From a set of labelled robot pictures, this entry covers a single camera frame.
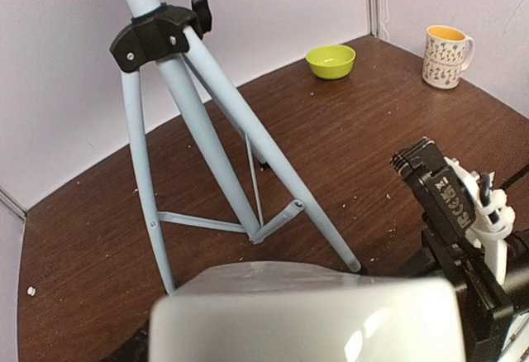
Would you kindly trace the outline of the grey metronome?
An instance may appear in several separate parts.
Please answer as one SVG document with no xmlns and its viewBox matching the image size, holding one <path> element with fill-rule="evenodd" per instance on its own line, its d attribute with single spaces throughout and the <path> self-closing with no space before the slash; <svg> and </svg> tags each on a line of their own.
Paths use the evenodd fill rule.
<svg viewBox="0 0 529 362">
<path fill-rule="evenodd" d="M 151 361 L 463 361 L 444 279 L 258 261 L 204 270 L 150 314 Z"/>
</svg>

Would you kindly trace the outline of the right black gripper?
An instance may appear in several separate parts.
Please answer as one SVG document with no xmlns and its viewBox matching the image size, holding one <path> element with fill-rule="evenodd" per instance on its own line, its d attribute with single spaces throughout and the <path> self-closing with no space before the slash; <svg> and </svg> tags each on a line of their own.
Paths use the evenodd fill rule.
<svg viewBox="0 0 529 362">
<path fill-rule="evenodd" d="M 435 231 L 421 233 L 422 248 L 397 271 L 398 277 L 447 279 L 455 290 L 468 361 L 496 361 L 515 319 L 528 313 L 528 232 L 507 238 L 508 267 L 499 284 L 484 253 L 465 242 L 447 245 Z"/>
</svg>

